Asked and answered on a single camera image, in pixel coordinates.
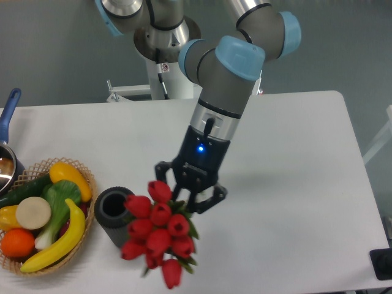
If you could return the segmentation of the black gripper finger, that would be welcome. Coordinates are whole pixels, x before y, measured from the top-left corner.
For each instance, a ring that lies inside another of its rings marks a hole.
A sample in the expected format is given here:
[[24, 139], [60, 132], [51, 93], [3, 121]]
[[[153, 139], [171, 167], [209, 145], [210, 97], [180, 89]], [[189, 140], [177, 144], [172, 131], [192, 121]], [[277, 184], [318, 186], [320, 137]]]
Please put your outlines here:
[[[156, 179], [158, 181], [164, 182], [165, 184], [168, 184], [167, 173], [171, 169], [173, 169], [172, 162], [166, 162], [166, 161], [158, 162], [154, 167]], [[182, 188], [183, 187], [180, 184], [178, 184], [178, 183], [175, 184], [173, 192], [172, 192], [172, 196], [171, 196], [171, 200], [173, 202], [177, 201]]]
[[187, 210], [190, 213], [203, 214], [205, 211], [223, 201], [227, 194], [227, 189], [218, 183], [213, 187], [212, 196], [202, 202], [196, 201], [198, 193], [191, 192], [187, 202]]

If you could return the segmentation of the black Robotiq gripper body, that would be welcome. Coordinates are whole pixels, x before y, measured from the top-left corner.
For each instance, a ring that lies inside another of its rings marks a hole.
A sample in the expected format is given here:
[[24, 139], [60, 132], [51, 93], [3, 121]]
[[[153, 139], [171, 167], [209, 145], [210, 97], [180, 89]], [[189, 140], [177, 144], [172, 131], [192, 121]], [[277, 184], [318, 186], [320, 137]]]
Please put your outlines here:
[[214, 186], [229, 146], [229, 140], [205, 137], [189, 126], [179, 153], [172, 161], [175, 191], [187, 189], [197, 194]]

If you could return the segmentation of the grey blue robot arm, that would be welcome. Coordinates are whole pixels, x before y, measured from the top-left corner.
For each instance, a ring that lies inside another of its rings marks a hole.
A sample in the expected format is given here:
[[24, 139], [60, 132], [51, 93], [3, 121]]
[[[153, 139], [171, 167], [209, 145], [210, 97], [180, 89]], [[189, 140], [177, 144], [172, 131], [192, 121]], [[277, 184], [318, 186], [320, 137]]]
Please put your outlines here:
[[96, 1], [110, 32], [132, 32], [138, 52], [157, 66], [175, 62], [202, 89], [178, 155], [159, 162], [156, 178], [175, 177], [172, 200], [189, 191], [187, 210], [203, 213], [227, 195], [218, 171], [250, 96], [258, 91], [263, 64], [295, 51], [301, 42], [298, 19], [277, 12], [269, 1], [228, 1], [235, 32], [218, 42], [201, 39], [184, 15], [182, 1]]

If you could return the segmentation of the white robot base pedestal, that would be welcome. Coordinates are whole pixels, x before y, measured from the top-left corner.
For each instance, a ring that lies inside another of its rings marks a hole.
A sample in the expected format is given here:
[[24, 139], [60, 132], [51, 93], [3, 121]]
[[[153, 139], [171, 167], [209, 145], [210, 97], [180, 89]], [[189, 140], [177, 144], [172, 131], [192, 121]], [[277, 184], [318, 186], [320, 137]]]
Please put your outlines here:
[[146, 59], [145, 63], [148, 84], [113, 87], [107, 80], [107, 102], [126, 102], [142, 97], [151, 100], [193, 99], [200, 95], [202, 88], [186, 78], [177, 62], [157, 64]]

